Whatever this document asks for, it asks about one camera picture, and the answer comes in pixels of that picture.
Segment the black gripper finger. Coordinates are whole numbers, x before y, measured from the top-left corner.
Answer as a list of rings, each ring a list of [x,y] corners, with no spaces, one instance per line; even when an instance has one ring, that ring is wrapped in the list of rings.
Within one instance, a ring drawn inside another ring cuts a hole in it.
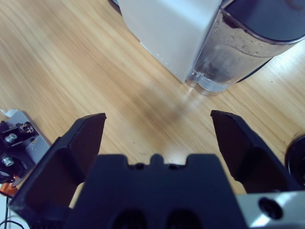
[[[10,202],[20,216],[54,216],[69,205],[100,150],[106,115],[77,119],[59,137],[24,181]]]
[[[211,117],[219,150],[229,172],[247,193],[301,189],[296,179],[242,117],[219,110],[212,110]]]

